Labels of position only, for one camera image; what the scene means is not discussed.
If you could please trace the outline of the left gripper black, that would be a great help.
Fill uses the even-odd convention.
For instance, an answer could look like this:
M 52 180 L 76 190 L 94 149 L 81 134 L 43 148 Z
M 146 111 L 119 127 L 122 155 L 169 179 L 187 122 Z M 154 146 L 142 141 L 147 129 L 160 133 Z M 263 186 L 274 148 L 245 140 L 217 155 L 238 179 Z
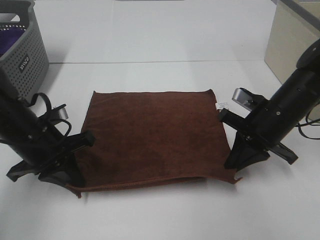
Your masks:
M 0 142 L 10 146 L 22 161 L 6 174 L 13 182 L 27 174 L 38 176 L 41 182 L 61 187 L 82 188 L 84 177 L 77 165 L 75 152 L 93 146 L 95 137 L 90 131 L 70 135 L 56 127 L 61 119 L 51 117 L 50 107 L 37 117 L 18 100 L 0 99 Z

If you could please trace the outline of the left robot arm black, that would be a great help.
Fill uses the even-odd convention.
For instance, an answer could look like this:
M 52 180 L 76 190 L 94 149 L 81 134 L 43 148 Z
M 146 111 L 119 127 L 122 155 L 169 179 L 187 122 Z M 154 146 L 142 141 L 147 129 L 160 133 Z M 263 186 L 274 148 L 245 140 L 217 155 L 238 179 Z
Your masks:
M 85 178 L 77 165 L 75 152 L 93 146 L 90 131 L 70 135 L 65 104 L 56 108 L 44 93 L 35 93 L 29 104 L 0 75 L 0 142 L 12 148 L 22 159 L 6 174 L 16 182 L 34 174 L 41 182 L 61 187 L 85 186 Z

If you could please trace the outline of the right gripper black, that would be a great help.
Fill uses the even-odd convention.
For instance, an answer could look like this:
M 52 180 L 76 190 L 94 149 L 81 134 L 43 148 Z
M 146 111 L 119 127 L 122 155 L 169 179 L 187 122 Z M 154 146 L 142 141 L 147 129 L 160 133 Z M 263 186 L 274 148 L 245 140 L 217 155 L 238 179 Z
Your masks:
M 293 164 L 297 155 L 281 141 L 319 101 L 319 73 L 297 69 L 269 100 L 265 98 L 246 117 L 221 110 L 219 121 L 236 130 L 224 168 L 240 171 L 266 161 L 269 152 Z

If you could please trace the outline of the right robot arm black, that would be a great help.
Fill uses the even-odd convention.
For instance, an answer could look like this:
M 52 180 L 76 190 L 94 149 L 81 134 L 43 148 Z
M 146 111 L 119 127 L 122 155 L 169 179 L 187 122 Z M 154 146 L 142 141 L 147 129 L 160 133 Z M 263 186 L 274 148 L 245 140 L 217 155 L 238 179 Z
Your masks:
M 315 41 L 301 55 L 295 71 L 270 98 L 237 88 L 234 102 L 249 111 L 241 117 L 226 108 L 219 121 L 236 130 L 225 169 L 242 170 L 249 165 L 266 161 L 273 152 L 293 164 L 298 156 L 282 144 L 282 139 L 297 128 L 304 137 L 304 126 L 318 126 L 319 119 L 309 121 L 311 111 L 320 104 L 320 42 Z

